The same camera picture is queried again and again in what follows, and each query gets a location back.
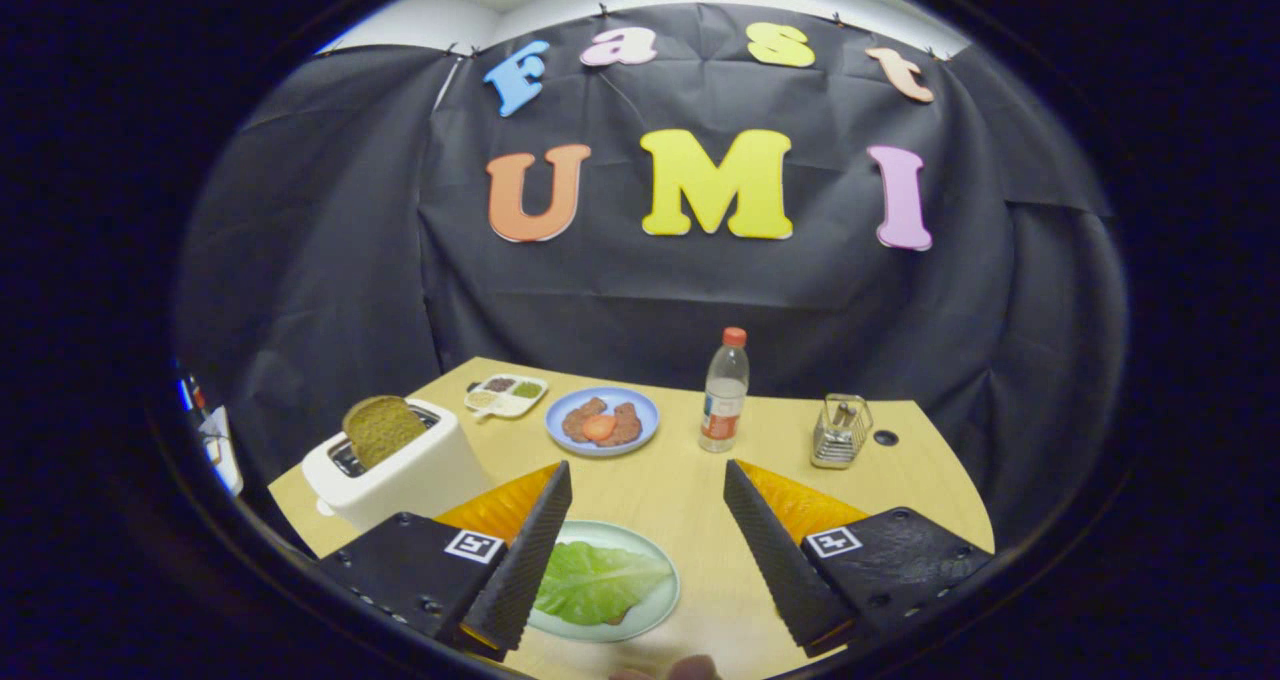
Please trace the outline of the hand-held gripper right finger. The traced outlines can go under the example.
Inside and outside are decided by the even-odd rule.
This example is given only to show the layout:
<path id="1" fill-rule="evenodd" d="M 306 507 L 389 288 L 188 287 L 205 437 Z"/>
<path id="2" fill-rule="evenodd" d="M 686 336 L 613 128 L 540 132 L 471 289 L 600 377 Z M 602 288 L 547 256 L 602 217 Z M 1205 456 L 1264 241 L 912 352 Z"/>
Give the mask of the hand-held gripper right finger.
<path id="1" fill-rule="evenodd" d="M 736 458 L 726 464 L 723 497 L 809 657 L 902 635 L 941 613 L 993 558 L 914 508 L 858 514 Z"/>

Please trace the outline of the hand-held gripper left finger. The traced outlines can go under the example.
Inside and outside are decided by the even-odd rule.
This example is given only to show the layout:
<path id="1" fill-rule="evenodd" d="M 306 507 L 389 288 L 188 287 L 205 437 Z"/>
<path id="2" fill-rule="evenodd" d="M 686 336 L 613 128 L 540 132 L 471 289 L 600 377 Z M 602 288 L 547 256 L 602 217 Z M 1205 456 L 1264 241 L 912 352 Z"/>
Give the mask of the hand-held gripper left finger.
<path id="1" fill-rule="evenodd" d="M 573 498 L 559 461 L 429 519 L 402 511 L 319 560 L 358 599 L 470 653 L 518 648 Z"/>

